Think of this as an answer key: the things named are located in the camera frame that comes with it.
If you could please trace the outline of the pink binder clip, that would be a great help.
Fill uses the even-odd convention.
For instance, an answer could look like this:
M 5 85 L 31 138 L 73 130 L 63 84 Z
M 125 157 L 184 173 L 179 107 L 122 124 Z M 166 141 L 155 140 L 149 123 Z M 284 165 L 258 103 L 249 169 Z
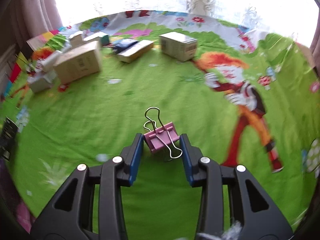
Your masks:
M 151 110 L 157 111 L 157 120 L 153 120 L 148 116 Z M 163 124 L 160 113 L 160 109 L 155 106 L 146 109 L 144 113 L 146 122 L 143 124 L 143 128 L 146 130 L 144 140 L 151 153 L 156 153 L 166 148 L 169 152 L 170 160 L 178 159 L 183 154 L 183 150 L 175 144 L 175 142 L 179 141 L 180 136 L 173 122 Z

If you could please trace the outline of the white printed cardboard box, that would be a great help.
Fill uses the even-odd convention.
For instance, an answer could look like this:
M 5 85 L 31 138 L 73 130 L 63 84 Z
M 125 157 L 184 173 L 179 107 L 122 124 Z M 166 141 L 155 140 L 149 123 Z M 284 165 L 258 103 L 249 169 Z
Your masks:
M 185 62 L 191 60 L 197 50 L 196 38 L 175 31 L 159 35 L 162 53 Z

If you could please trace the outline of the green cartoon bedsheet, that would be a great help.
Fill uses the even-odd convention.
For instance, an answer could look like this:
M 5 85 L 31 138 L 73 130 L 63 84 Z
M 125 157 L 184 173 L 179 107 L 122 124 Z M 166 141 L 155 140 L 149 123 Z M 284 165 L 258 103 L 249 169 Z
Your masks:
M 109 35 L 97 73 L 62 84 L 57 59 L 69 36 Z M 185 62 L 162 53 L 159 35 L 198 40 Z M 141 40 L 131 63 L 117 54 Z M 126 11 L 49 33 L 17 56 L 1 93 L 1 239 L 32 239 L 31 227 L 80 164 L 121 154 L 155 106 L 163 124 L 221 166 L 245 166 L 291 226 L 290 239 L 319 239 L 319 75 L 302 46 L 278 34 L 164 11 Z M 195 239 L 201 187 L 182 157 L 151 153 L 145 140 L 135 181 L 121 187 L 127 239 Z

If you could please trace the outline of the large brown cardboard box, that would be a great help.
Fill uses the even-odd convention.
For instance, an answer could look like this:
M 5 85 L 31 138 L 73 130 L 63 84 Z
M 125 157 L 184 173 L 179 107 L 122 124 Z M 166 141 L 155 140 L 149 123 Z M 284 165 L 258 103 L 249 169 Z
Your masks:
M 102 54 L 99 41 L 92 41 L 62 54 L 54 65 L 64 85 L 101 70 Z

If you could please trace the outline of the small white box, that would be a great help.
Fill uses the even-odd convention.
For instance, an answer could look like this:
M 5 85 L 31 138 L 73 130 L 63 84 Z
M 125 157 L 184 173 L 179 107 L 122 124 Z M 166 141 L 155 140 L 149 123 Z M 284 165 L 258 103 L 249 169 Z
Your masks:
M 77 31 L 76 33 L 71 34 L 68 39 L 73 48 L 83 45 L 83 31 Z

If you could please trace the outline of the teal and white box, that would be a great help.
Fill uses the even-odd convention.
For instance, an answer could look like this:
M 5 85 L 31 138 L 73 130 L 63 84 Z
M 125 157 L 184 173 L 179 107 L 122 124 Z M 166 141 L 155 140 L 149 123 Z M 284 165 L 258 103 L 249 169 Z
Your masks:
M 110 43 L 109 35 L 102 31 L 89 35 L 83 39 L 85 43 L 98 41 L 101 46 L 106 46 Z

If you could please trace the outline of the pink curtain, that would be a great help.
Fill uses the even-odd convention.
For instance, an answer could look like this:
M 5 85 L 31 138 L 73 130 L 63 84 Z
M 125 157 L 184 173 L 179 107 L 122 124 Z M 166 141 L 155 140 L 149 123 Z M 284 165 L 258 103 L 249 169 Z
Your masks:
M 61 26 L 56 0 L 1 0 L 1 52 Z

